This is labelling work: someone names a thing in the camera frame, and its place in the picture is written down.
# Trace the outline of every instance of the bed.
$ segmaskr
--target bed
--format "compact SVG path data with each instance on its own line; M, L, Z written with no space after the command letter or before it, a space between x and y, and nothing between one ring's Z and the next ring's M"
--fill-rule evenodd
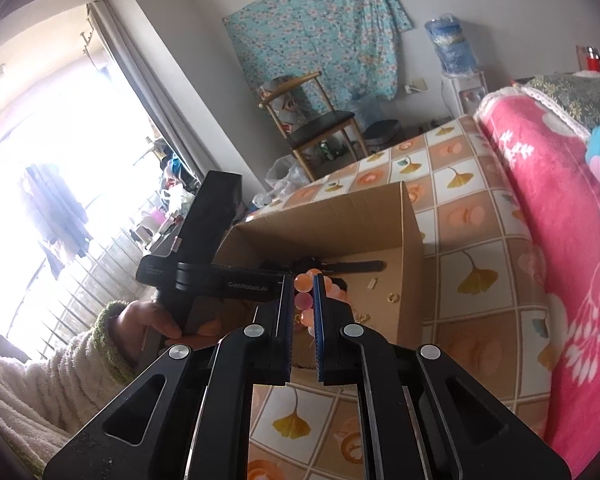
M472 118L373 154L254 216L396 181L406 183L424 245L422 343L443 348L544 435L557 357L544 260ZM254 390L250 478L361 479L361 445L354 388L325 388L314 370L294 368L288 386Z
M489 95L476 120L546 263L552 378L546 441L579 475L600 451L600 183L579 132L515 88Z

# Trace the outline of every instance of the hanging clothes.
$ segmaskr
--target hanging clothes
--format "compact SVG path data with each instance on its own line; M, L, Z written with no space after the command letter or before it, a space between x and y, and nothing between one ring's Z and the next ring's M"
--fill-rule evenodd
M85 227L87 213L53 164L32 164L25 169L21 199L57 279L64 266L89 250L93 238Z
M223 23L254 92L279 76L321 70L339 109L395 97L399 35L413 28L398 0L257 0ZM296 96L310 115L327 111L313 86Z

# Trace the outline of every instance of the ginkgo leaf pattern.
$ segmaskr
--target ginkgo leaf pattern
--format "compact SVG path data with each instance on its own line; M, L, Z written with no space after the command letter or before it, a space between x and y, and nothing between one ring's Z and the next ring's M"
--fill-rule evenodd
M403 160L398 161L398 166L404 166L401 170L401 174L413 173L414 171L418 171L422 164L419 162L412 162L411 159L406 156Z
M456 176L451 179L451 182L446 185L449 189L454 187L462 187L474 177L473 173L458 173L453 168L449 169L456 174Z
M368 156L366 158L366 161L367 162L375 162L376 160L380 160L383 155L384 155L384 152L374 153L373 155Z
M532 320L534 330L536 333L545 339L549 339L549 330L546 327L546 320L541 318L536 318Z
M520 211L520 209L512 211L511 216L513 216L513 218L515 218L516 220L520 220L524 225L526 225L525 216L522 214L522 211Z
M446 128L440 128L437 132L436 132L436 137L441 137L443 135L446 134L450 134L453 130L455 130L455 128L453 126L447 126Z
M557 361L554 346L549 342L538 354L538 362L551 372L555 368Z
M292 390L296 394L296 406L293 412L278 420L274 420L271 425L283 437L295 439L311 433L311 426L298 416L298 391L295 388L292 388Z
M469 261L471 261L472 270L469 275L462 280L462 283L458 285L459 294L471 294L476 296L481 292L486 292L491 288L497 279L498 273L491 269L479 269L474 262L474 259L466 251L461 251Z
M518 202L516 202L516 199L514 199L511 195L503 194L502 197L504 200L509 202L511 205L514 205L516 207L518 206Z
M330 182L329 185L324 189L327 192L331 192L331 191L337 191L339 189L342 189L344 186L340 183L339 180L336 180L336 182Z

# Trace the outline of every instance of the green cuff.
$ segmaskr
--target green cuff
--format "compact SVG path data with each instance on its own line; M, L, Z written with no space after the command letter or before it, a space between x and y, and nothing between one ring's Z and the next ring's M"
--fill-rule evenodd
M112 317L119 316L126 306L125 301L112 301L103 308L93 325L92 336L96 351L102 357L107 372L120 384L129 384L137 376L135 370L120 355L118 347L109 335L109 321Z
M16 446L5 433L0 432L0 434L5 442L9 445L11 450L18 457L20 462L22 462L22 465L25 467L25 469L27 469L27 471L29 471L38 480L42 480L42 473L45 470L45 465L42 462L35 462L34 460L30 459L29 455L20 450L20 448Z

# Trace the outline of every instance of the gray curtain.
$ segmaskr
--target gray curtain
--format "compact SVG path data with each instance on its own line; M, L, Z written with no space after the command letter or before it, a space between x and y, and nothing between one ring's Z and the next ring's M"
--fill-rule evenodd
M91 25L99 33L144 109L189 171L202 180L207 171L219 170L145 63L111 4L107 0L99 0L88 4L87 8Z

